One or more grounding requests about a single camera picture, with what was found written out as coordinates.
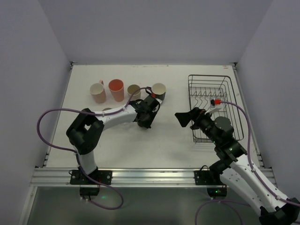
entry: black metal rack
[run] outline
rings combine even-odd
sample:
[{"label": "black metal rack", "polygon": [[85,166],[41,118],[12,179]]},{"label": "black metal rack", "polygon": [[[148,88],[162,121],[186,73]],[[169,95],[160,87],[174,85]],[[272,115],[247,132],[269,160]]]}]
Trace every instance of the black metal rack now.
[{"label": "black metal rack", "polygon": [[[190,75],[188,76],[189,105],[192,110],[195,107],[208,110],[210,100],[218,98],[223,101],[236,102],[233,84],[228,76],[219,75]],[[233,137],[240,141],[244,138],[242,123],[239,111],[232,105],[226,105],[212,115],[216,117],[224,116],[230,119],[234,128]],[[201,131],[193,130],[193,140],[195,143],[210,143],[211,140]]]}]

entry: wire rack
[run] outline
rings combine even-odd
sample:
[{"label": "wire rack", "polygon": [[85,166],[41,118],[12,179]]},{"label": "wire rack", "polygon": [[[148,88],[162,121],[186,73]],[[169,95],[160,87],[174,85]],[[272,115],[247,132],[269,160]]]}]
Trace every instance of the wire rack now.
[{"label": "wire rack", "polygon": [[[237,103],[233,84],[228,76],[190,75],[188,76],[188,95],[191,110],[195,107],[208,110],[210,107],[210,100],[213,98]],[[236,140],[240,141],[244,138],[240,113],[235,107],[226,104],[224,109],[215,112],[211,119],[214,120],[219,116],[224,116],[230,119],[234,128],[233,137]],[[211,140],[199,129],[193,130],[193,140],[195,143],[211,142]]]}]

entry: purple cable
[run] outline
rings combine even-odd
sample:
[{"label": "purple cable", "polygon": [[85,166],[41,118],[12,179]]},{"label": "purple cable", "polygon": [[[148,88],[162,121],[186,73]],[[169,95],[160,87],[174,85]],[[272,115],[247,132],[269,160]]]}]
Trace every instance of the purple cable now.
[{"label": "purple cable", "polygon": [[[248,157],[248,162],[249,162],[249,165],[251,167],[251,170],[253,170],[253,165],[252,165],[252,160],[251,160],[251,156],[250,156],[250,142],[251,142],[251,126],[250,126],[250,120],[249,120],[249,117],[247,116],[247,114],[245,113],[245,111],[240,107],[238,106],[237,104],[235,103],[232,103],[232,102],[226,102],[226,101],[222,101],[222,103],[225,103],[225,104],[230,104],[230,105],[233,105],[235,107],[237,107],[239,110],[241,110],[241,112],[244,114],[245,118],[246,118],[246,121],[247,121],[247,125],[248,125],[248,145],[247,145],[247,157]],[[277,198],[277,194],[275,194],[269,187],[268,185],[262,180],[262,178],[259,176],[259,174],[254,171],[254,174],[255,176],[258,178],[258,180],[261,182],[262,185],[264,185],[264,187],[274,196]],[[297,204],[297,203],[294,203],[294,202],[291,202],[291,201],[288,201],[286,199],[283,199],[283,198],[280,198],[279,199],[280,201],[284,202],[284,203],[288,203],[288,204],[291,204],[291,205],[294,205],[294,206],[297,206],[297,207],[300,207],[300,204]]]},{"label": "purple cable", "polygon": [[[150,90],[150,91],[152,92],[152,90],[151,90],[150,88],[140,88],[140,89],[136,90],[136,91],[130,96],[129,100],[126,102],[126,104],[125,104],[124,107],[126,108],[126,107],[129,105],[129,102],[131,101],[132,96],[133,96],[136,92],[138,92],[139,90],[143,90],[143,89],[145,89],[145,90],[148,89],[148,90]],[[77,163],[78,163],[78,165],[79,165],[78,168],[79,168],[79,169],[81,170],[81,172],[86,176],[86,178],[88,178],[89,180],[93,181],[94,183],[96,183],[96,184],[98,184],[98,185],[105,186],[105,187],[107,187],[107,188],[110,188],[110,189],[114,190],[115,192],[117,192],[117,194],[118,194],[118,195],[120,196],[120,198],[121,198],[121,204],[118,205],[117,207],[107,207],[107,206],[98,204],[98,203],[96,203],[96,202],[94,202],[94,201],[92,201],[92,200],[88,200],[90,203],[92,203],[92,204],[94,204],[94,205],[96,205],[96,206],[98,206],[98,207],[100,207],[100,208],[103,208],[103,209],[105,209],[105,210],[117,210],[117,209],[121,208],[121,206],[122,206],[123,203],[124,203],[124,198],[123,198],[122,194],[121,194],[117,189],[115,189],[114,187],[109,186],[109,185],[107,185],[107,184],[103,184],[103,183],[101,183],[101,182],[98,182],[98,181],[92,179],[92,178],[91,178],[91,177],[83,170],[83,168],[81,167],[80,161],[79,161],[79,157],[78,157],[78,154],[77,154],[77,151],[75,151],[74,149],[64,148],[64,147],[60,147],[60,146],[51,144],[50,142],[48,142],[48,141],[42,136],[41,130],[40,130],[40,124],[41,124],[41,121],[42,121],[43,117],[44,117],[46,114],[48,114],[48,113],[50,113],[50,112],[54,112],[54,111],[67,111],[67,112],[80,113],[80,114],[85,114],[85,115],[90,115],[90,116],[103,116],[103,114],[101,114],[101,113],[92,113],[92,112],[82,112],[82,111],[79,111],[79,110],[75,110],[75,109],[67,109],[67,108],[49,109],[49,110],[45,111],[45,112],[39,117],[39,119],[37,120],[37,135],[39,136],[39,138],[40,138],[45,144],[49,145],[50,147],[53,147],[53,148],[56,148],[56,149],[60,149],[60,150],[65,150],[65,151],[71,151],[71,152],[74,152],[74,153],[76,154],[76,160],[77,160]],[[109,116],[109,115],[114,115],[114,114],[120,113],[120,112],[122,112],[122,111],[123,111],[123,108],[121,108],[121,109],[119,109],[119,110],[117,110],[117,111],[114,111],[114,112],[106,113],[105,115],[108,115],[108,116]]]},{"label": "purple cable", "polygon": [[196,215],[195,215],[195,225],[197,225],[197,218],[198,218],[198,214],[199,214],[199,211],[203,208],[203,206],[209,204],[209,203],[223,203],[227,206],[229,206],[231,209],[233,209],[236,214],[238,215],[239,219],[240,219],[240,224],[241,225],[244,225],[244,222],[242,220],[242,217],[240,215],[240,213],[234,208],[232,207],[231,205],[227,204],[227,203],[235,203],[235,204],[239,204],[239,205],[245,205],[245,206],[249,206],[247,203],[242,203],[242,202],[237,202],[237,201],[234,201],[234,200],[211,200],[209,202],[205,202],[203,203],[202,205],[199,206],[199,208],[197,209],[196,211]]}]

